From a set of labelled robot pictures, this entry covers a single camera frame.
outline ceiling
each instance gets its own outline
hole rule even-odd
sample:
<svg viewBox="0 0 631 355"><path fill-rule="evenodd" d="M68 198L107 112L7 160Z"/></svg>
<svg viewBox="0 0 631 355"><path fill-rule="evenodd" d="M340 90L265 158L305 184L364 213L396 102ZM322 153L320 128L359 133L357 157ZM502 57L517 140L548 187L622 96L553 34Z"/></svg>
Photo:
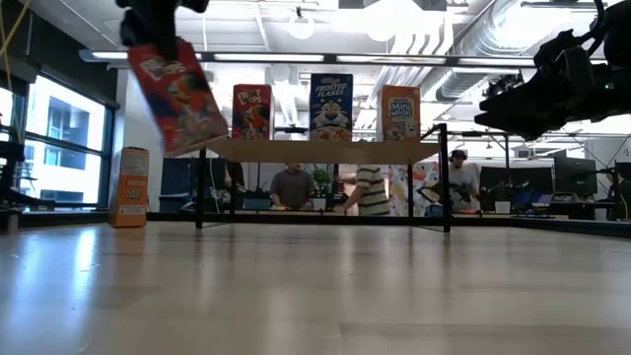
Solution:
<svg viewBox="0 0 631 355"><path fill-rule="evenodd" d="M299 4L296 1L211 0L205 14L178 9L176 26L177 33L192 42L197 50L393 53L400 50L399 45L405 42L405 32L408 31L410 42L404 48L414 46L412 34L415 34L416 38L426 38L425 45L417 48L418 53L425 51L430 43L436 48L440 47L436 42L432 42L432 38L442 31L439 27L447 22L445 18L449 18L451 24L449 36L458 38L461 31L469 31L467 24L489 4L489 1L470 0L466 4L464 0L454 0L449 7L448 15L423 12L412 0L381 0L377 5L371 5L364 10L338 10L337 0L300 2L303 15L314 21L314 33L306 39L297 39L290 35L290 19L296 14L296 6ZM105 51L122 49L118 39L118 24L123 11L115 6L113 0L33 0L31 7L40 16L89 48ZM528 9L518 11L517 18L522 20L512 20L517 27L514 26L505 34L509 39L511 36L532 35L536 29L532 26L535 18L524 21L526 15L523 14ZM535 54L538 45L554 37L559 30L572 28L578 34L586 31L594 17L593 11L545 14L554 16L557 26L543 35L533 37L532 43L525 47L525 55ZM298 30L305 29L301 21L296 26ZM386 41L373 39L377 36L389 36L388 33L391 33L392 29L396 29L399 35ZM446 33L447 31L443 31L441 34L447 36ZM431 50L429 54L442 54L437 52L438 49ZM264 81L265 78L264 65L209 64L207 69L214 74L214 87L225 86L226 93L230 93L232 85L238 82ZM382 78L386 69L382 66L299 65L297 72L300 80L297 83L295 97L298 110L307 106L307 92L300 88L303 75L308 78L309 73L323 71L352 73L355 95L365 98L373 92L375 84ZM482 128L474 125L472 120L479 113L477 104L481 99L480 90L483 82L470 89L460 100L459 105L423 104L421 111L424 125L447 119L449 122L460 122L462 130Z"/></svg>

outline frosted flakes box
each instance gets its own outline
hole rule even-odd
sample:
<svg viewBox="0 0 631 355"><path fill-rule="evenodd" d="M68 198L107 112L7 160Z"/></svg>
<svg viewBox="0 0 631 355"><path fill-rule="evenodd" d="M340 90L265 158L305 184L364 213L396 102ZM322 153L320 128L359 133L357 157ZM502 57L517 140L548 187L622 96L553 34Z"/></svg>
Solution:
<svg viewBox="0 0 631 355"><path fill-rule="evenodd" d="M199 150L226 137L222 116L192 45L177 41L177 61L167 61L155 45L129 48L128 58L162 135L167 157Z"/></svg>
<svg viewBox="0 0 631 355"><path fill-rule="evenodd" d="M233 139L270 139L273 103L269 85L235 85Z"/></svg>
<svg viewBox="0 0 631 355"><path fill-rule="evenodd" d="M384 85L377 131L385 141L419 142L421 139L421 93L419 88Z"/></svg>
<svg viewBox="0 0 631 355"><path fill-rule="evenodd" d="M353 139L353 76L312 74L309 99L311 140Z"/></svg>

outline man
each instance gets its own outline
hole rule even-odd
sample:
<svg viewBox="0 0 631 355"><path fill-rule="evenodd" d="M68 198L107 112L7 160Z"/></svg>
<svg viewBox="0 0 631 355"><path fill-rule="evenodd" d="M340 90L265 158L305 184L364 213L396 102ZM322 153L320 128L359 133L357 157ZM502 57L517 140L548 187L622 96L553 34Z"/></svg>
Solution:
<svg viewBox="0 0 631 355"><path fill-rule="evenodd" d="M609 221L628 221L629 220L629 204L631 203L631 181L618 174L618 193L620 194L620 201L616 201L613 186L613 174L607 174L607 179L611 182L609 187L609 193L604 201L617 202L615 207L609 209L607 212L607 220Z"/></svg>
<svg viewBox="0 0 631 355"><path fill-rule="evenodd" d="M455 213L464 210L477 209L477 203L469 198L463 198L462 191L466 190L470 196L478 199L479 187L477 176L475 175L474 166L465 166L466 152L456 149L450 154L450 192L451 199L454 203L453 211Z"/></svg>
<svg viewBox="0 0 631 355"><path fill-rule="evenodd" d="M299 163L291 163L286 170L274 176L269 192L276 207L310 209L310 198L316 193L316 182L311 174L303 171Z"/></svg>
<svg viewBox="0 0 631 355"><path fill-rule="evenodd" d="M378 166L360 165L355 175L355 190L343 205L333 208L346 212L357 203L360 216L386 216L390 212L382 170Z"/></svg>

